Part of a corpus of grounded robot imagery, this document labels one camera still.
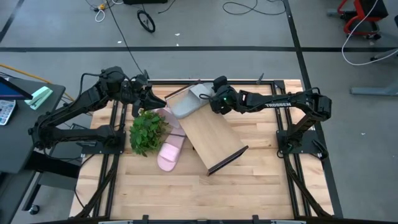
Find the pink slipper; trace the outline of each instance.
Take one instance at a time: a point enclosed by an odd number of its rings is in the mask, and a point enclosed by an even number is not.
[[[179,121],[175,118],[175,116],[172,114],[172,110],[168,107],[165,108],[160,108],[160,109],[154,109],[152,110],[153,112],[164,116],[165,117],[165,122],[167,122],[169,125],[175,128],[180,127]]]
[[[157,155],[157,164],[162,170],[167,172],[174,169],[178,158],[180,157],[182,144],[185,140],[185,137],[175,136],[172,134],[185,136],[185,132],[182,128],[173,128],[171,135],[167,137]]]

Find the wheel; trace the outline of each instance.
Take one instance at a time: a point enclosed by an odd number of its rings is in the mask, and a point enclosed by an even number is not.
[[[373,40],[378,40],[380,38],[381,38],[380,34],[374,34],[373,35]]]
[[[138,10],[137,18],[141,26],[148,32],[153,33],[156,30],[155,22],[146,11]]]
[[[40,211],[40,207],[38,205],[32,205],[31,208],[29,209],[29,213],[31,215],[36,215]]]

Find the slipper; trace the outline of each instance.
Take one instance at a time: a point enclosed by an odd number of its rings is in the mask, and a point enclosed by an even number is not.
[[[197,84],[191,87],[183,99],[171,108],[174,116],[177,119],[182,119],[209,103],[209,100],[203,100],[199,95],[214,96],[215,93],[212,87],[212,83]]]
[[[175,136],[172,134],[185,136],[185,132],[182,128],[173,128],[171,135],[167,137],[157,155],[157,164],[162,170],[167,172],[174,169],[178,158],[180,157],[182,144],[185,140],[185,137]]]
[[[154,113],[157,113],[161,116],[165,117],[165,122],[167,122],[169,125],[171,125],[174,128],[180,128],[180,123],[179,121],[175,118],[175,116],[172,113],[172,110],[168,107],[165,108],[159,108],[159,109],[154,109],[152,110]]]

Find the yellow cable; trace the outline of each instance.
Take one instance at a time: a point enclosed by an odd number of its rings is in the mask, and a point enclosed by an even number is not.
[[[21,73],[21,74],[26,75],[26,76],[28,76],[28,77],[38,79],[38,80],[43,81],[43,82],[45,82],[45,83],[52,84],[52,82],[47,81],[47,80],[45,80],[45,79],[42,78],[42,77],[38,77],[38,76],[35,76],[35,75],[32,75],[32,74],[29,74],[29,73],[27,73],[27,72],[18,70],[18,69],[16,69],[16,68],[12,68],[12,67],[10,67],[10,66],[8,66],[8,65],[5,65],[5,64],[0,64],[0,67],[6,68],[6,69],[10,69],[10,70],[12,70],[12,71],[14,71],[14,72]],[[75,101],[75,99],[73,99],[68,93],[63,93],[63,94],[65,94],[65,95],[69,98],[69,100]]]

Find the gray slipper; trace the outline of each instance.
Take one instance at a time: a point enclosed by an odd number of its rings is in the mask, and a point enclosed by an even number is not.
[[[177,119],[182,119],[209,103],[209,100],[203,100],[199,98],[199,95],[214,96],[215,93],[212,87],[212,83],[197,84],[191,87],[182,100],[171,107],[174,116]]]

